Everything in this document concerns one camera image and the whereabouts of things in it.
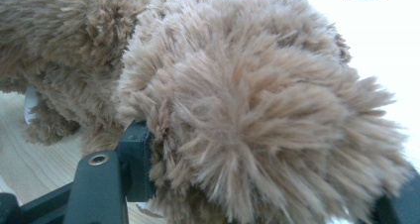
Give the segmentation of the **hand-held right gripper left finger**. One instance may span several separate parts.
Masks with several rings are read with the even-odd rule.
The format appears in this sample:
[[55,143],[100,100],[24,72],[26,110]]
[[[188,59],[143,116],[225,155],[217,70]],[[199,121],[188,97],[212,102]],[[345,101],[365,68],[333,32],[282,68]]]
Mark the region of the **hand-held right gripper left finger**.
[[145,121],[133,121],[121,136],[116,153],[123,178],[123,190],[129,202],[147,202],[156,188],[150,179],[152,134]]

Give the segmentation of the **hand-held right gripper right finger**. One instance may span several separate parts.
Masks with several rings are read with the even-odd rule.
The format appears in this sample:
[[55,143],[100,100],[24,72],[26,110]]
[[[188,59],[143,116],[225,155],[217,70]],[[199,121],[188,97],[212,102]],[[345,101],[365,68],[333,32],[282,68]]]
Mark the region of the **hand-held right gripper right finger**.
[[420,174],[415,168],[411,171],[399,196],[383,196],[376,202],[373,224],[420,224]]

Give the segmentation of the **brown teddy bear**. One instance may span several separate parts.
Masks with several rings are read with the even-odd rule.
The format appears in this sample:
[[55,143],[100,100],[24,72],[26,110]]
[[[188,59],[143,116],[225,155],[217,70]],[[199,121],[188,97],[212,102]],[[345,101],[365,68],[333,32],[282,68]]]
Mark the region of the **brown teddy bear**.
[[391,95],[307,0],[0,0],[0,91],[28,86],[36,143],[145,121],[170,224],[368,220],[410,175]]

